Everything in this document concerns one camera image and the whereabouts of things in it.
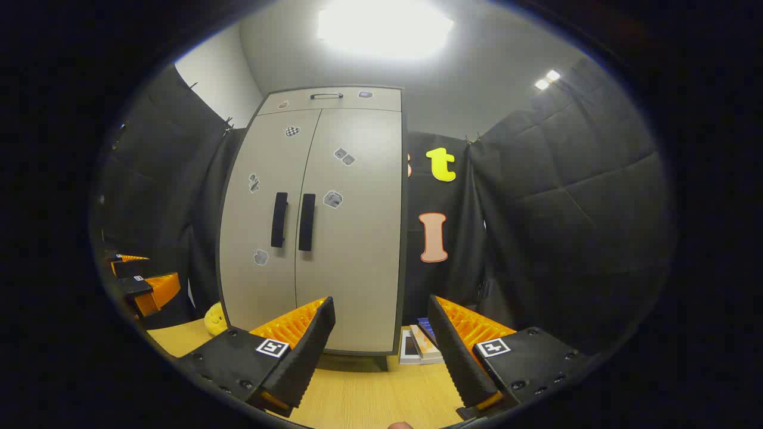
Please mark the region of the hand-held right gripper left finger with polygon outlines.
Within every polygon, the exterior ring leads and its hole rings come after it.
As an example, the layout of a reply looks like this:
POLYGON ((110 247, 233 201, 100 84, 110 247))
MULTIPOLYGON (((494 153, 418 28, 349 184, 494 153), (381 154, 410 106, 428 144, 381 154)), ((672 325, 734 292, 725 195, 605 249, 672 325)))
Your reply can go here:
POLYGON ((289 417, 302 402, 335 322, 328 296, 253 331, 227 328, 176 361, 241 402, 289 417))

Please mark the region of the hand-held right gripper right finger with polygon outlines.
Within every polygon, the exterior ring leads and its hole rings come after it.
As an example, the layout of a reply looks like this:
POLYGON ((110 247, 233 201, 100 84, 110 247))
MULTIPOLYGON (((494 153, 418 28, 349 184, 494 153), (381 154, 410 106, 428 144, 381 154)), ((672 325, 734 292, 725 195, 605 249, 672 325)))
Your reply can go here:
POLYGON ((430 296, 428 320, 466 421, 539 402, 578 382, 591 358, 544 329, 516 331, 430 296))

